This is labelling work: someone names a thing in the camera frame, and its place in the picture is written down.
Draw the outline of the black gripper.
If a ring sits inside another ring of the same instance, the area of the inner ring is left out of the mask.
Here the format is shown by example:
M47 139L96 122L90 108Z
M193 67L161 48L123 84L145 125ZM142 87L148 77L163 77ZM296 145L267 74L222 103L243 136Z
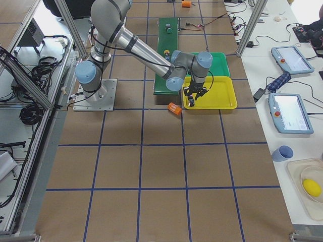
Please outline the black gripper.
M208 90L203 86L190 85L189 87L183 87L183 93L185 96L189 97L192 96L193 93L195 93L195 100L197 100L199 97L202 97L207 92Z

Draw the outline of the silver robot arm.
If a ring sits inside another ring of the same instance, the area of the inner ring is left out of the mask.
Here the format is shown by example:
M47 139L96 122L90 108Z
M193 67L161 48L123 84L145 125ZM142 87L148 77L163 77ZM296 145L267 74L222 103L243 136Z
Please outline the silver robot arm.
M103 38L99 44L108 49L113 45L121 47L163 78L170 91L184 91L185 96L194 95L196 99L206 94L209 90L204 82L213 61L211 53L175 50L166 59L126 28L124 19L131 5L132 1L93 2L90 15Z

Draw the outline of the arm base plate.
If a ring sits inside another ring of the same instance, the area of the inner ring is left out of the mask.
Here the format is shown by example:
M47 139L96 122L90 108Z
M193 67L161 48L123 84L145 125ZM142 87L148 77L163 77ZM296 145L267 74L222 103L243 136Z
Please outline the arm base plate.
M113 111L117 90L117 79L102 79L101 88L94 93L78 95L73 106L74 111Z

